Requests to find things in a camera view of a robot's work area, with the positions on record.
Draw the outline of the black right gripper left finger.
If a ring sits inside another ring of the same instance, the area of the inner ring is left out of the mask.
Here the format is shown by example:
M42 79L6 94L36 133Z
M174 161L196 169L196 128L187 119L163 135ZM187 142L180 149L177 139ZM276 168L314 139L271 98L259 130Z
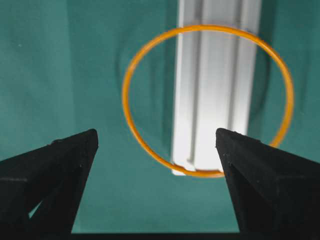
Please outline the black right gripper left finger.
M97 150L89 129L2 160L1 234L70 234Z

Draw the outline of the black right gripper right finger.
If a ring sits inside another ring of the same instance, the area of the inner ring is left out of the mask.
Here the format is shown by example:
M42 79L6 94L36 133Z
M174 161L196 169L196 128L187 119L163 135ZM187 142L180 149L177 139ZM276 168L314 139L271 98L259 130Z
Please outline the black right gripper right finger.
M215 135L241 232L320 232L318 162L224 128Z

